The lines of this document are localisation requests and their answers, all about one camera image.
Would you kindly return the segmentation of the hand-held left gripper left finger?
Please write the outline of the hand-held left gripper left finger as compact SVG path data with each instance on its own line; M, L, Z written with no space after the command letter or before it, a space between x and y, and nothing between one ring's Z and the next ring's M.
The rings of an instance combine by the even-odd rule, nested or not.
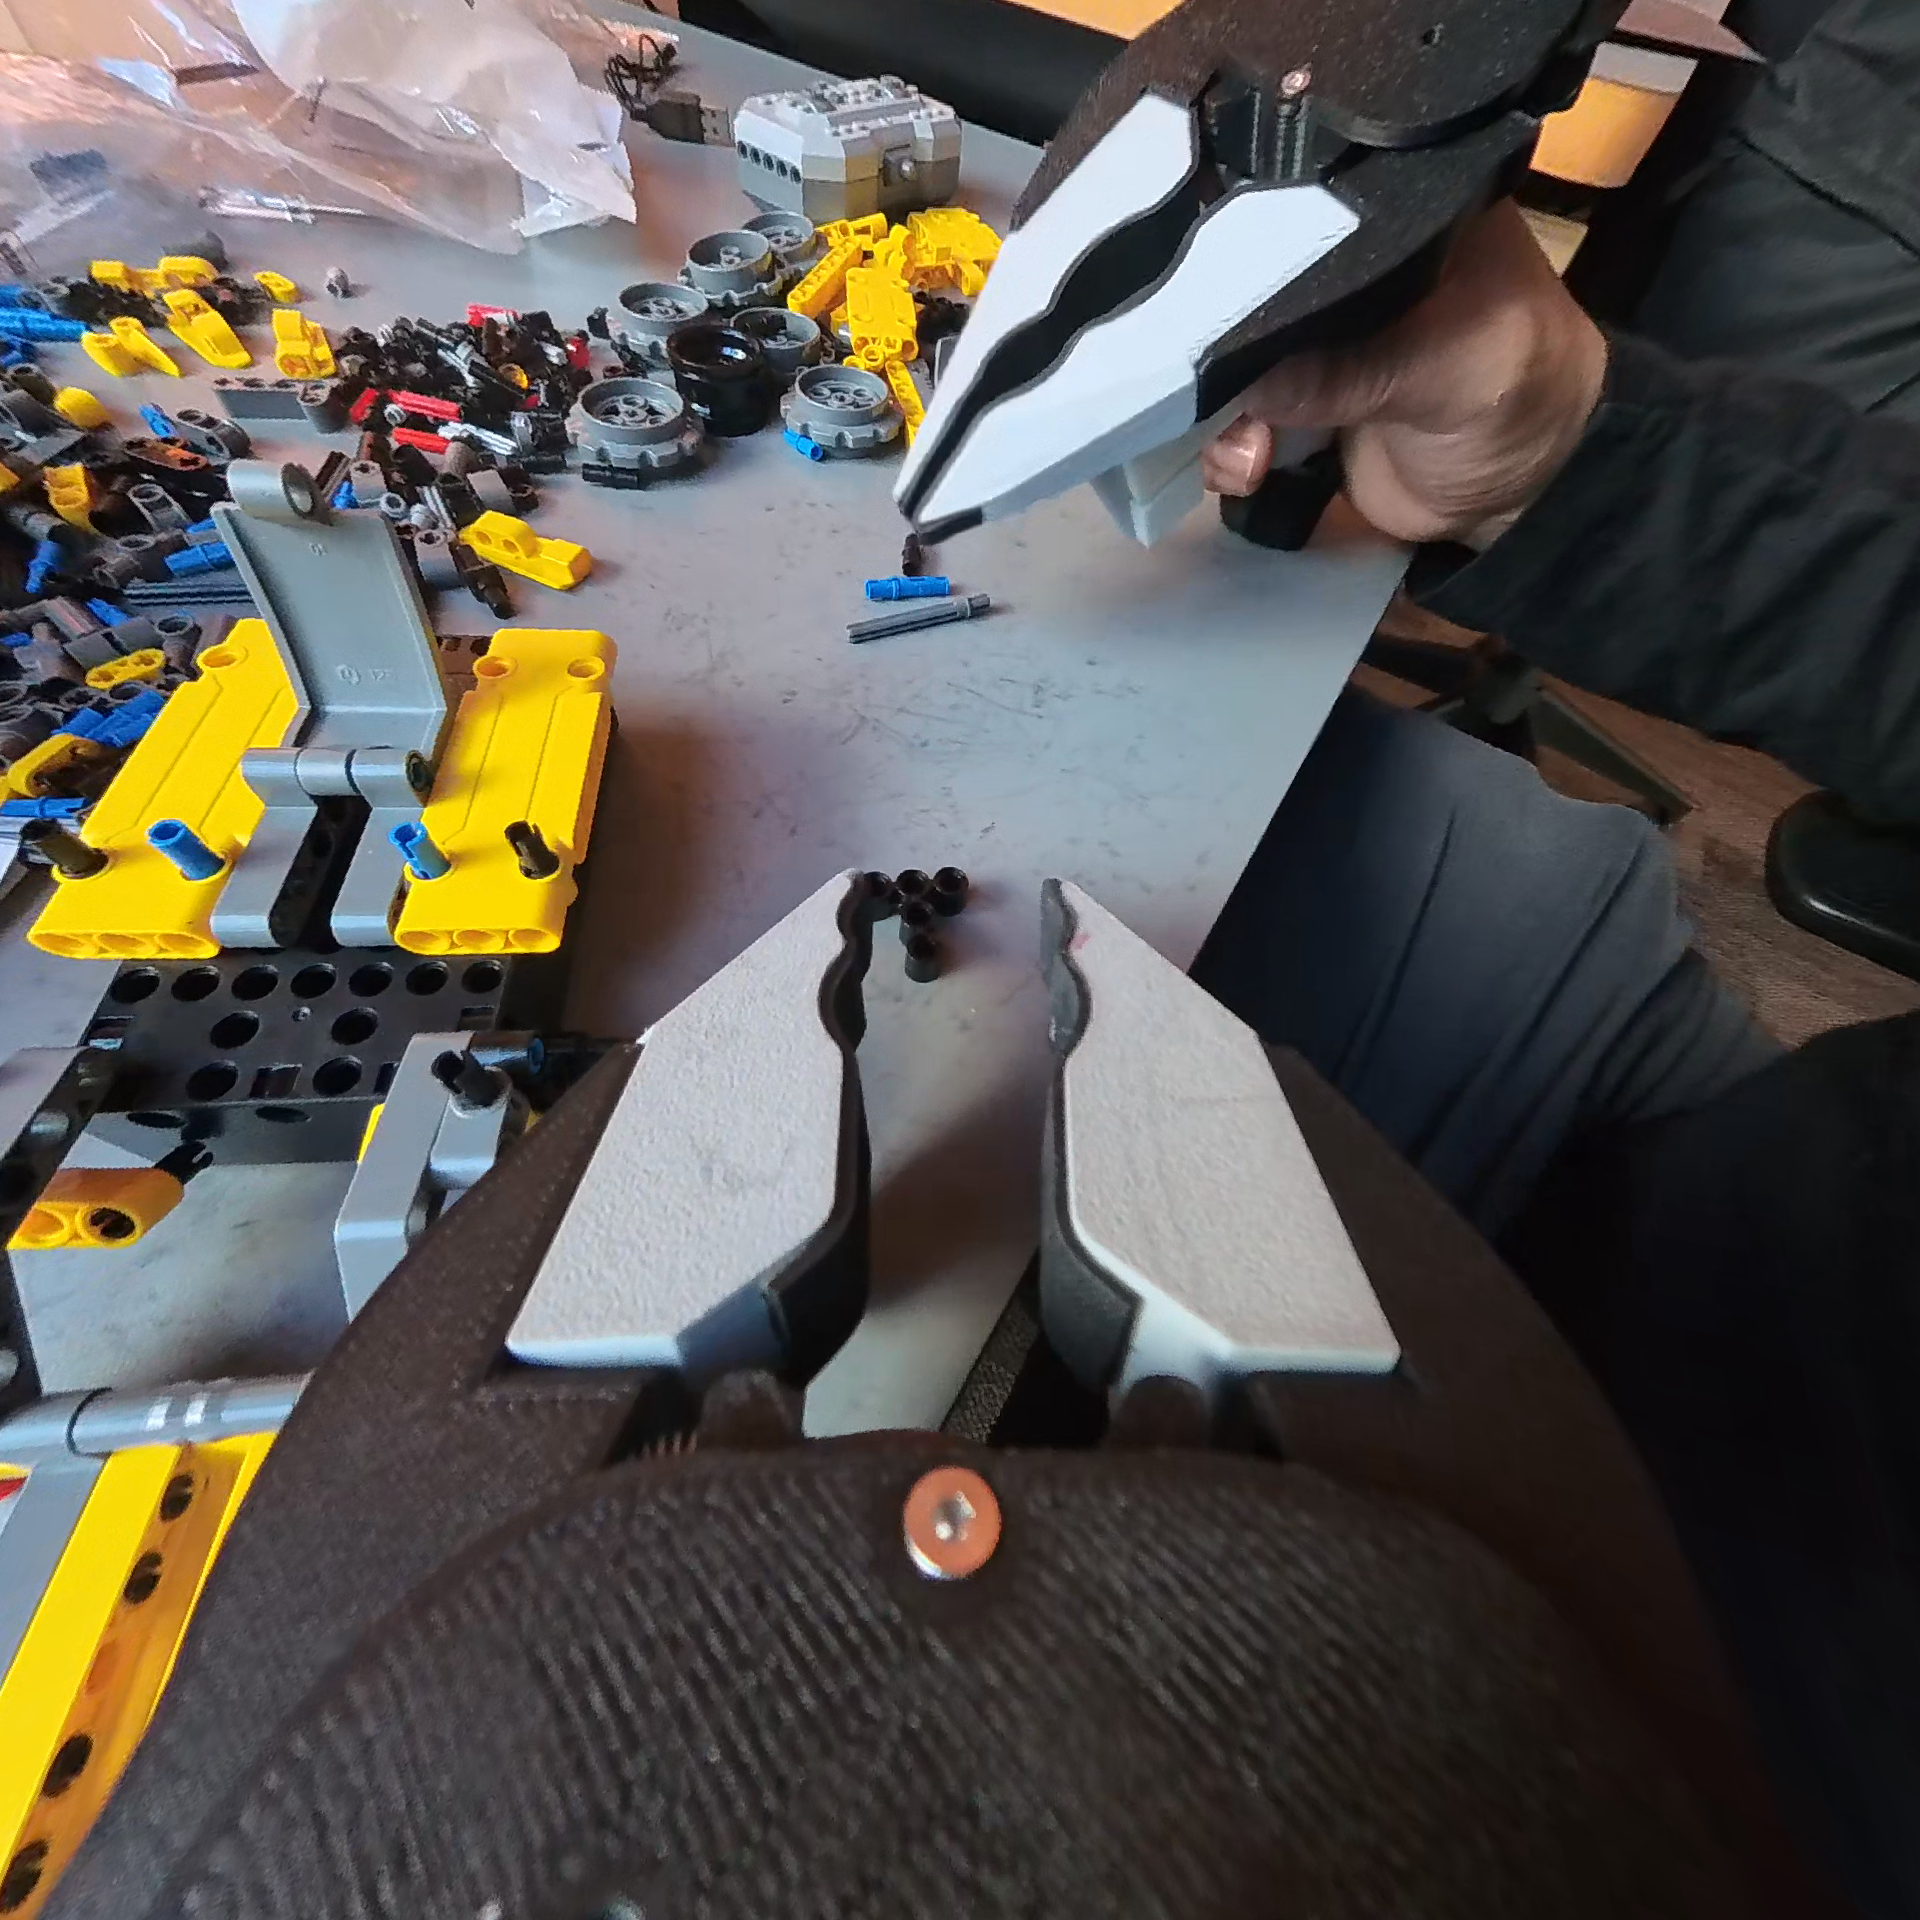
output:
M868 1301L868 890L836 874L655 1019L507 1332L521 1362L819 1373Z

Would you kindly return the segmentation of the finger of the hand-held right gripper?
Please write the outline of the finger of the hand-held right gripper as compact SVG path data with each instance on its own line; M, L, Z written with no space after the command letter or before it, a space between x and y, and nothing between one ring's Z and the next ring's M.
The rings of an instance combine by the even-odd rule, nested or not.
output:
M897 479L907 519L998 519L1193 407L1193 375L1099 332L1135 312L1197 211L1193 107L1145 94L1006 235Z
M1210 419L1202 366L1226 335L1358 231L1323 184L1244 188L1212 205L1165 270L1091 319L1067 300L950 366L916 446L916 532L1022 514Z

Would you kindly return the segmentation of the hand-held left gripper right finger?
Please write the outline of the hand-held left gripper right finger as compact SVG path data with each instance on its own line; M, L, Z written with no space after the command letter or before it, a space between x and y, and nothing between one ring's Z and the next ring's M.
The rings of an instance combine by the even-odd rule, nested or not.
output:
M1390 1375L1402 1344L1257 1032L1070 879L1041 890L1041 1319L1075 1378L1215 1402Z

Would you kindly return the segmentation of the black connector brick piece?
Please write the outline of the black connector brick piece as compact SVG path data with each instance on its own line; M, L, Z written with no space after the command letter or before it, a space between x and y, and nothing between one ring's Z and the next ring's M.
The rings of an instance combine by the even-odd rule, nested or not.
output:
M946 955L945 924L967 910L970 874L945 866L900 874L863 870L860 877L871 924L897 924L905 979L918 986L937 981Z

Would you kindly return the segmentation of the grey axle rod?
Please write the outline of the grey axle rod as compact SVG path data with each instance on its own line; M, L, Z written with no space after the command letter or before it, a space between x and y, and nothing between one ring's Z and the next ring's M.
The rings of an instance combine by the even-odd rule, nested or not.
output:
M988 613L993 613L993 598L985 591L902 598L898 606L850 621L847 640L860 645L926 632L958 621L972 621Z

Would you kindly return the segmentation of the yellow toy brick vehicle model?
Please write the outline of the yellow toy brick vehicle model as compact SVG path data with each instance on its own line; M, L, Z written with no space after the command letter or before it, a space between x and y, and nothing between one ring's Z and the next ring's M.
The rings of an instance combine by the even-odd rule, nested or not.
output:
M37 1397L13 1267L125 1245L227 1152L353 1164L361 1311L535 1122L542 995L614 731L613 640L454 653L409 543L302 466L212 507L254 615L199 648L53 860L43 954L110 960L83 1045L4 1067L4 1915L43 1915L121 1782L316 1372Z

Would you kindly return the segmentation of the pile of small brick parts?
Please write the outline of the pile of small brick parts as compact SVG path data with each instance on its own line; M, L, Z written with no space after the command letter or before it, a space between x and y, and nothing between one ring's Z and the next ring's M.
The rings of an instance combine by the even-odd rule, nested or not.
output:
M426 594L510 613L506 571L591 559L513 517L564 447L529 375L586 335L474 306L330 335L241 285L94 268L4 333L102 373L179 378L145 330L207 358L211 405L121 423L4 354L4 885L46 874L29 940L69 962L201 962L300 944L420 958L563 944L613 734L613 640L502 629L441 652Z

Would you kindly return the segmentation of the person's right forearm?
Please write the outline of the person's right forearm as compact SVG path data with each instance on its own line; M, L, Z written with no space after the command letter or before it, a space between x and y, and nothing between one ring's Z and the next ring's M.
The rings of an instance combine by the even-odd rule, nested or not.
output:
M1917 816L1917 4L1826 4L1670 196L1597 413L1441 618Z

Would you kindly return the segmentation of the grey desk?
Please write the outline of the grey desk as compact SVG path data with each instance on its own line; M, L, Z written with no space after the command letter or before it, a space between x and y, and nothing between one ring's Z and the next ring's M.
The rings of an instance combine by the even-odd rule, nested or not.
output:
M221 227L235 262L300 278L330 330L469 302L579 324L748 211L727 152L630 150L637 227L517 255L383 224ZM1191 962L1402 570L1358 535L1266 556L1212 509L1141 549L1075 492L940 550L985 618L850 642L863 581L900 557L891 476L806 464L770 428L645 492L558 477L535 522L591 550L589 582L513 587L521 624L614 640L548 1030L636 1038L843 868L972 877L934 983L907 983L897 934L875 938L857 1054L871 1308L806 1392L810 1432L934 1427L1034 1252L1041 882L1076 879ZM345 1328L327 1239L348 1172L217 1164L133 1250L21 1258L43 1387L316 1366Z

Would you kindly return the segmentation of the person's right hand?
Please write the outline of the person's right hand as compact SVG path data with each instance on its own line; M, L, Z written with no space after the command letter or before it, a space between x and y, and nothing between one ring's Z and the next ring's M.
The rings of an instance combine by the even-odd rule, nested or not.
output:
M1461 228L1435 285L1390 327L1266 373L1206 447L1204 485L1254 493L1284 435L1322 431L1340 446L1347 498L1382 538L1482 550L1566 466L1609 356L1503 198Z

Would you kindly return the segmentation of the beige table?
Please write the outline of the beige table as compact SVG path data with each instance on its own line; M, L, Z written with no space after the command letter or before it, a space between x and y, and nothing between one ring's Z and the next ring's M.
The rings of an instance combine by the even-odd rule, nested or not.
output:
M1531 172L1566 184L1625 184L1692 72L1692 59L1605 44L1575 102L1545 116Z

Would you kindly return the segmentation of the grey battery box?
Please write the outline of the grey battery box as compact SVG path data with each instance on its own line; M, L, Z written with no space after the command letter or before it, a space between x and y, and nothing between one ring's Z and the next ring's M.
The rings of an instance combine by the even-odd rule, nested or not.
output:
M732 131L740 189L815 227L898 221L958 188L962 118L900 78L759 94L732 111Z

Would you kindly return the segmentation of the person's grey trouser legs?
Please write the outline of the person's grey trouser legs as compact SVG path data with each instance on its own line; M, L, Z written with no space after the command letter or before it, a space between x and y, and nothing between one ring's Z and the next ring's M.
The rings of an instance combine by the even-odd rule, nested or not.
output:
M1351 687L1191 976L1485 1239L1580 1134L1785 1054L1693 948L1647 818Z

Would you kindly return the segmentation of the clear plastic bag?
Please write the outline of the clear plastic bag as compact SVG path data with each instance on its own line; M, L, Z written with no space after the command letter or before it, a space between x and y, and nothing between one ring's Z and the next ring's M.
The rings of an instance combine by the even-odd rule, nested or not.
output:
M271 78L255 120L380 215L493 254L634 224L609 62L645 35L563 3L229 4Z
M364 215L268 138L217 131L157 85L37 54L2 59L4 262L186 254L229 227Z

